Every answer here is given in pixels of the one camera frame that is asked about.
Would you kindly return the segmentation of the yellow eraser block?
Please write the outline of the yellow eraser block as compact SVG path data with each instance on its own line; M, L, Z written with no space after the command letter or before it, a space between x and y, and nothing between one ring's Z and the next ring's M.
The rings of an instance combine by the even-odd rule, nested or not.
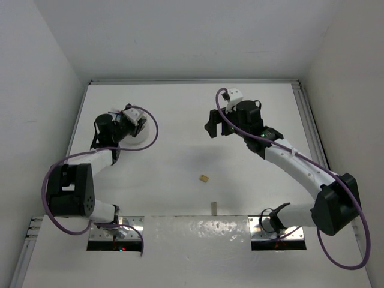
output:
M207 176L205 176L205 175L201 175L199 179L200 179L202 182L204 182L204 183L207 183L208 180L209 180L209 178L208 178Z

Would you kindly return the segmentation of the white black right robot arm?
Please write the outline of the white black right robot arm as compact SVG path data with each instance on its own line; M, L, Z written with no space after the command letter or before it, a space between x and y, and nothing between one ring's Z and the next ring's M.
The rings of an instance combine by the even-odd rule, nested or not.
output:
M269 233L279 233L291 226L316 227L328 236L334 236L358 216L348 188L359 201L356 179L345 173L327 174L315 165L291 153L292 145L277 130L265 126L261 118L259 101L241 101L231 112L224 108L211 110L205 130L211 138L221 125L224 136L233 133L243 137L247 148L262 159L278 166L301 184L314 199L314 203L293 205L284 203L269 213L263 222Z

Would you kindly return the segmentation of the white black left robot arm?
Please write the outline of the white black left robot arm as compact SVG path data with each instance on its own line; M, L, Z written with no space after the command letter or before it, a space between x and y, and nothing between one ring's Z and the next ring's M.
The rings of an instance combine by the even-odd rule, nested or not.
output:
M146 122L145 113L135 108L96 117L90 153L65 160L48 176L46 204L52 219L83 217L93 223L117 223L118 207L95 197L94 176L117 162L119 143L127 137L137 137Z

